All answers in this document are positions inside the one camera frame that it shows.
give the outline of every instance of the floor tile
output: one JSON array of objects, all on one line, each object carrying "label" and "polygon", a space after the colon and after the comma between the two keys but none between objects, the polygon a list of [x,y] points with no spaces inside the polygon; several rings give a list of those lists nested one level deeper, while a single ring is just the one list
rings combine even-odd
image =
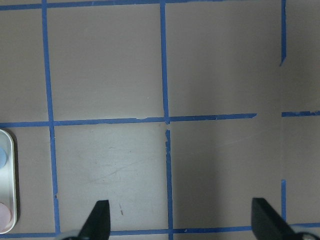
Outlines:
[{"label": "floor tile", "polygon": [[41,0],[0,0],[0,6],[21,4],[41,4]]},{"label": "floor tile", "polygon": [[167,234],[110,236],[110,240],[168,240]]},{"label": "floor tile", "polygon": [[251,231],[175,234],[174,240],[256,240]]},{"label": "floor tile", "polygon": [[171,116],[265,112],[280,101],[281,2],[166,5]]},{"label": "floor tile", "polygon": [[267,122],[171,124],[174,228],[250,226],[253,197],[280,210],[280,124]]},{"label": "floor tile", "polygon": [[62,126],[55,140],[63,232],[106,199],[112,231],[168,227],[163,123]]},{"label": "floor tile", "polygon": [[158,4],[52,8],[56,120],[162,117]]},{"label": "floor tile", "polygon": [[17,142],[20,195],[20,218],[10,234],[54,233],[49,129],[23,127],[8,131]]},{"label": "floor tile", "polygon": [[318,223],[320,122],[318,117],[283,118],[284,178],[289,223]]},{"label": "floor tile", "polygon": [[285,112],[319,110],[319,11],[316,0],[290,0],[286,4],[287,57],[281,68]]},{"label": "floor tile", "polygon": [[41,9],[0,14],[0,123],[48,120]]}]

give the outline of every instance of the paint palette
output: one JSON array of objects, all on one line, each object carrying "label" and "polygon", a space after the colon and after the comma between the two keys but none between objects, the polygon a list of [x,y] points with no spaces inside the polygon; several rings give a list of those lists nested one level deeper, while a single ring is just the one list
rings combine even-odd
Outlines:
[{"label": "paint palette", "polygon": [[0,129],[0,148],[4,150],[5,165],[0,168],[0,203],[6,205],[11,213],[10,222],[0,234],[9,232],[17,222],[17,197],[15,176],[15,152],[12,137]]}]

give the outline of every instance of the pink circle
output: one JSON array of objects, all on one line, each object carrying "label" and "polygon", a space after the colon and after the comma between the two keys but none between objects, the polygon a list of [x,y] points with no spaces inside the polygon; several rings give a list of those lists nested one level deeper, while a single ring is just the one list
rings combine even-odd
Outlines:
[{"label": "pink circle", "polygon": [[0,202],[0,232],[4,231],[10,223],[11,213],[9,208]]}]

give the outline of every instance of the blue painter's tape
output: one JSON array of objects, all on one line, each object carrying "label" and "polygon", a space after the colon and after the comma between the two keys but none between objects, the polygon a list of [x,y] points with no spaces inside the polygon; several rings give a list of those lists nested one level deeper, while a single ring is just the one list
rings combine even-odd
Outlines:
[{"label": "blue painter's tape", "polygon": [[166,0],[167,4],[192,3],[192,2],[225,2],[230,0]]},{"label": "blue painter's tape", "polygon": [[47,121],[2,122],[0,128],[48,127]]},{"label": "blue painter's tape", "polygon": [[78,2],[53,2],[48,3],[48,8],[75,8],[93,6],[116,6],[116,5],[140,5],[159,4],[160,0],[98,0],[98,1],[78,1]]},{"label": "blue painter's tape", "polygon": [[174,229],[174,234],[209,234],[209,233],[227,233],[227,232],[243,232],[251,231],[251,226],[231,226],[216,228],[181,228]]},{"label": "blue painter's tape", "polygon": [[48,233],[7,233],[1,234],[0,239],[21,239],[21,238],[54,238],[57,234],[54,232]]},{"label": "blue painter's tape", "polygon": [[287,181],[281,180],[281,217],[287,220]]},{"label": "blue painter's tape", "polygon": [[281,113],[281,116],[283,118],[320,116],[320,111],[284,111]]},{"label": "blue painter's tape", "polygon": [[173,211],[173,197],[172,197],[172,167],[171,167],[171,136],[170,130],[165,131],[166,142],[166,189],[168,198],[168,231],[169,240],[173,240],[174,229],[174,211]]},{"label": "blue painter's tape", "polygon": [[50,153],[51,153],[54,223],[55,223],[55,232],[59,234],[61,232],[61,229],[60,229],[59,203],[57,199],[57,194],[58,194],[57,178],[58,177],[57,177],[54,109],[53,109],[53,100],[52,100],[50,57],[49,57],[49,44],[48,44],[47,0],[42,0],[41,4],[42,4],[41,10],[42,10],[42,41],[43,41],[44,73],[45,73],[46,100],[47,100],[47,107],[48,107],[48,120],[49,120],[49,131],[50,131]]},{"label": "blue painter's tape", "polygon": [[18,4],[0,6],[0,11],[41,9],[41,4]]},{"label": "blue painter's tape", "polygon": [[168,229],[111,231],[111,236],[167,234]]},{"label": "blue painter's tape", "polygon": [[138,118],[114,118],[114,119],[88,119],[88,120],[65,120],[54,121],[55,126],[72,126],[72,125],[96,125],[96,124],[138,124],[138,123],[163,123],[163,117]]},{"label": "blue painter's tape", "polygon": [[160,0],[160,32],[161,32],[161,67],[162,67],[162,99],[164,121],[170,123],[167,73],[167,36],[166,36],[166,0]]},{"label": "blue painter's tape", "polygon": [[287,23],[286,23],[286,0],[281,0],[281,64],[287,57]]},{"label": "blue painter's tape", "polygon": [[303,227],[303,228],[320,228],[320,222],[296,223],[296,224],[290,224],[290,226],[299,226],[299,227]]},{"label": "blue painter's tape", "polygon": [[199,116],[171,116],[171,122],[205,121],[205,120],[228,120],[228,119],[252,119],[257,113],[199,115]]}]

